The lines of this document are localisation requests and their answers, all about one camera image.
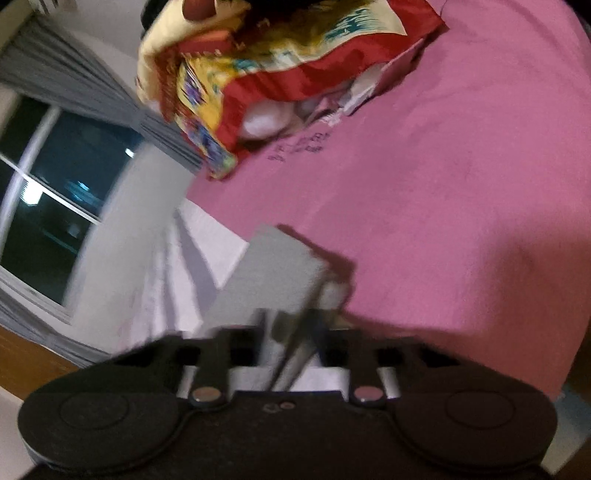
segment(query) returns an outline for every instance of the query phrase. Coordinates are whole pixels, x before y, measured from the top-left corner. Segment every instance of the curtain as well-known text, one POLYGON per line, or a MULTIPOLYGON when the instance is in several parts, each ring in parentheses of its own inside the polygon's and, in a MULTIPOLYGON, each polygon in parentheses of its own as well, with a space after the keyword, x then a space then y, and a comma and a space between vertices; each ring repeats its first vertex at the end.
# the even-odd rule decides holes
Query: curtain
POLYGON ((176 124, 139 103, 90 50, 49 18, 33 16, 0 52, 0 83, 66 111, 130 127, 185 168, 201 166, 199 153, 176 124))
POLYGON ((49 348, 78 367, 87 367, 109 356, 57 333, 1 288, 0 325, 18 336, 49 348))

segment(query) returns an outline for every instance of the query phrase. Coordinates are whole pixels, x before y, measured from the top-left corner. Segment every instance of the pink fabric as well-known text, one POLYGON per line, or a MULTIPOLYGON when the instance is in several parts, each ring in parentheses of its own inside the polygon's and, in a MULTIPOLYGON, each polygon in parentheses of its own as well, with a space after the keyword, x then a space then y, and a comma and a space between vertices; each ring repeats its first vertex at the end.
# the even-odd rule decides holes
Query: pink fabric
POLYGON ((187 197, 245 239, 285 224, 352 260, 350 314, 554 397, 591 314, 591 47, 560 0, 442 17, 393 91, 187 197))

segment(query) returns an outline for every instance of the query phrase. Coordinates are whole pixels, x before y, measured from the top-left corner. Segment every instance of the window frame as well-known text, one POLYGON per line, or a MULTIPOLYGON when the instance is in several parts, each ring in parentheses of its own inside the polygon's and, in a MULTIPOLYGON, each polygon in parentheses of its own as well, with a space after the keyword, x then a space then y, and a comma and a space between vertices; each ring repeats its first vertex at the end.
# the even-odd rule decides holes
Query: window frame
POLYGON ((40 180, 37 180, 30 175, 33 164, 35 163, 35 160, 43 148, 45 141, 51 134, 51 131, 57 123, 61 113, 62 110, 56 106, 51 106, 48 109, 41 122, 37 125, 35 132, 29 139, 29 142, 21 158, 18 159, 18 162, 12 161, 0 153, 0 161, 4 162, 14 170, 6 193, 4 194, 4 197, 0 203, 0 258, 2 257, 2 253, 4 251, 6 238, 12 225, 12 220, 14 218, 18 202, 21 200, 22 189, 27 181, 36 182, 41 187, 44 194, 50 196, 52 199, 59 202, 66 208, 88 220, 92 225, 90 226, 90 229, 82 243, 80 252, 74 262, 74 267, 72 268, 70 278, 66 285, 66 291, 64 292, 63 304, 59 304, 46 297, 43 293, 35 290, 1 265, 0 284, 3 284, 14 293, 17 293, 19 296, 23 297, 26 301, 31 302, 37 307, 43 309, 45 312, 56 317, 58 320, 61 320, 62 322, 69 325, 71 324, 72 315, 80 293, 80 287, 74 285, 73 280, 80 280, 80 267, 84 263, 83 257, 85 256, 86 248, 90 238, 94 233, 96 225, 100 224, 100 217, 92 215, 75 203, 71 202, 69 199, 63 197, 60 193, 43 184, 43 182, 40 180))

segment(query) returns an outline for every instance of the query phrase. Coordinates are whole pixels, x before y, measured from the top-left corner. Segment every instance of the glass pane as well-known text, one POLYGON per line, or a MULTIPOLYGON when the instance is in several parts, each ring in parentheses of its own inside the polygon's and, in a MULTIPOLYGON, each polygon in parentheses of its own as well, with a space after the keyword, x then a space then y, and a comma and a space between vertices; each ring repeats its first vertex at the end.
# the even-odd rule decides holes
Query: glass pane
POLYGON ((23 97, 4 132, 0 132, 0 153, 18 164, 47 110, 49 105, 23 97))
POLYGON ((30 287, 62 303, 91 223, 25 183, 0 265, 30 287))
POLYGON ((111 187, 142 137, 135 131, 63 112, 31 174, 99 216, 111 187))
POLYGON ((0 203, 2 203, 2 199, 6 195, 6 190, 13 174, 14 170, 3 161, 0 161, 0 203))

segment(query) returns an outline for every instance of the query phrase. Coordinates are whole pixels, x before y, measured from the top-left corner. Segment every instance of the wooden floor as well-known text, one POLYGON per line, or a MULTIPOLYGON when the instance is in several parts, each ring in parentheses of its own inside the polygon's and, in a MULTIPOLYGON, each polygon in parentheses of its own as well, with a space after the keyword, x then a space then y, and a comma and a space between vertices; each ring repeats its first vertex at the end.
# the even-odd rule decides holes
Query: wooden floor
POLYGON ((0 387, 18 398, 74 370, 68 360, 0 327, 0 387))

